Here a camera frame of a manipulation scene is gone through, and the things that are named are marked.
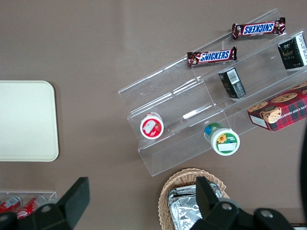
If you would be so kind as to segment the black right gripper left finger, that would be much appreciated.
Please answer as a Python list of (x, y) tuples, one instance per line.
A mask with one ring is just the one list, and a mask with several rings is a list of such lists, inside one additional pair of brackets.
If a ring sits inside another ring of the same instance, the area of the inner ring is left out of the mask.
[(90, 203), (89, 178), (80, 177), (57, 202), (41, 205), (27, 217), (1, 213), (2, 230), (72, 230)]

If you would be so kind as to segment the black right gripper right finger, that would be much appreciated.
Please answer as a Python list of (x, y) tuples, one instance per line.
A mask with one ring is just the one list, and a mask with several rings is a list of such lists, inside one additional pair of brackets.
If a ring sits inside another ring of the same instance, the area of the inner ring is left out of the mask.
[(205, 177), (196, 178), (196, 201), (202, 218), (193, 230), (293, 230), (294, 227), (278, 211), (257, 208), (245, 212), (227, 198), (217, 198)]

